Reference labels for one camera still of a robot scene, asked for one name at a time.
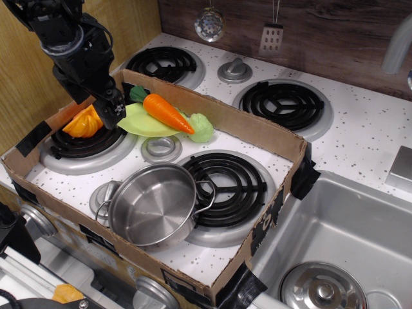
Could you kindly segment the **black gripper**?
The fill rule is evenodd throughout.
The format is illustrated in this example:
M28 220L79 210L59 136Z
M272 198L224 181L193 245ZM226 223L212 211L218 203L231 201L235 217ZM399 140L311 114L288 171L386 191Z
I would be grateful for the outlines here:
M114 54L111 50L80 48L66 55L53 56L53 74L78 104L93 96L93 107L107 129L115 129L126 117L123 94L109 74Z

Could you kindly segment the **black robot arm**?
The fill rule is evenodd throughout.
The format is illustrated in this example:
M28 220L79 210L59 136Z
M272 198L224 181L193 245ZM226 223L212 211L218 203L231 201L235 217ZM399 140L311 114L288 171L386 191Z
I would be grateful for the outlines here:
M5 1L5 6L40 41L53 61L53 75L78 104L92 96L107 129L126 117L123 94L109 74L113 37L82 11L83 1Z

